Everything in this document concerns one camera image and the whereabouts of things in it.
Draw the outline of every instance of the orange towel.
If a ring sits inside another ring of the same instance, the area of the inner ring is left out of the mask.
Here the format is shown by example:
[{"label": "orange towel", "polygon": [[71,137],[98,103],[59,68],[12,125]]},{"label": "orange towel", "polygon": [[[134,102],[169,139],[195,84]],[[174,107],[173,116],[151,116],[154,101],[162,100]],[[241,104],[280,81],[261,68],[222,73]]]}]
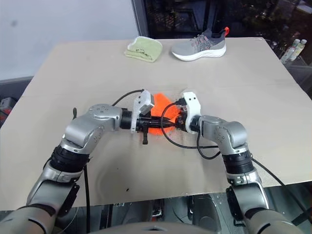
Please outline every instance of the orange towel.
[{"label": "orange towel", "polygon": [[[154,95],[154,102],[155,105],[151,109],[152,116],[161,116],[162,112],[170,103],[172,103],[165,95],[163,94],[155,94]],[[166,118],[170,119],[172,123],[175,122],[176,118],[179,116],[180,110],[176,106],[171,106],[166,111],[165,116]],[[165,128],[165,132],[172,131],[175,127]],[[154,135],[162,135],[161,129],[158,128],[149,128],[148,132]]]}]

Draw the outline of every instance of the white shoe sole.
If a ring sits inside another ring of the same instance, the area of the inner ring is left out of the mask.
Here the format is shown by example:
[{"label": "white shoe sole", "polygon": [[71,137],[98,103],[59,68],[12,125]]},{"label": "white shoe sole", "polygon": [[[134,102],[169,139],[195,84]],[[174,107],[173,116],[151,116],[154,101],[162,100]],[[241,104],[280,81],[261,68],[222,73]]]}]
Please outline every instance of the white shoe sole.
[{"label": "white shoe sole", "polygon": [[193,55],[177,55],[174,52],[173,55],[176,56],[178,59],[183,60],[183,61],[193,61],[199,58],[203,58],[203,57],[208,57],[208,58],[218,58],[221,57],[225,54],[226,51],[226,45],[222,48],[222,49],[218,49],[218,50],[204,50],[201,52],[198,52],[196,54]]}]

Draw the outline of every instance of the table surface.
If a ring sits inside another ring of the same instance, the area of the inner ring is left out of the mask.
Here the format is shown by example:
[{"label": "table surface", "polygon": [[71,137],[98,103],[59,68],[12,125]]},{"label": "table surface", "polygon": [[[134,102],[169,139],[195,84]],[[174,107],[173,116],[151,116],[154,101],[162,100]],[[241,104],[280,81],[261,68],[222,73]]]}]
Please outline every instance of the table surface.
[{"label": "table surface", "polygon": [[[28,85],[0,130],[0,210],[25,204],[42,167],[57,146],[72,108],[78,115],[96,103],[113,103],[144,88],[172,100],[194,91],[202,114],[239,121],[253,156],[284,183],[312,179],[312,102],[262,38],[228,38],[221,58],[177,60],[176,39],[160,40],[155,63],[123,55],[129,41],[58,45]],[[134,96],[119,103],[132,109]],[[174,131],[174,140],[195,145],[195,136]],[[211,156],[215,149],[206,150]],[[163,136],[128,130],[106,133],[88,164],[91,205],[225,191],[222,157],[204,160]],[[264,186],[277,182],[258,169]],[[85,205],[83,176],[75,206]]]}]

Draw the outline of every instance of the light green cloth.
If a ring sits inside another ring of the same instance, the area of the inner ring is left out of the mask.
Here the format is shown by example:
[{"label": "light green cloth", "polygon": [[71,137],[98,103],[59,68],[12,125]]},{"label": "light green cloth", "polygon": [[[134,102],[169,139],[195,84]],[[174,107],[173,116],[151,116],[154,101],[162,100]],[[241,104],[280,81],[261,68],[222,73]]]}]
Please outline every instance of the light green cloth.
[{"label": "light green cloth", "polygon": [[161,50],[162,45],[158,40],[147,37],[137,37],[128,45],[125,56],[146,62],[155,62]]}]

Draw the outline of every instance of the gray sneaker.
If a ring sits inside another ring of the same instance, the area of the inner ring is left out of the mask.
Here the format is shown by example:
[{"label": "gray sneaker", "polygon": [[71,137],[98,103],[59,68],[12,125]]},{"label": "gray sneaker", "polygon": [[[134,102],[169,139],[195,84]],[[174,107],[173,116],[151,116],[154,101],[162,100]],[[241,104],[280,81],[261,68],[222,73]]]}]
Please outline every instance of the gray sneaker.
[{"label": "gray sneaker", "polygon": [[228,27],[219,33],[212,33],[207,29],[196,38],[175,44],[171,48],[171,52],[183,61],[193,61],[201,57],[221,57],[226,51],[225,37],[229,31]]}]

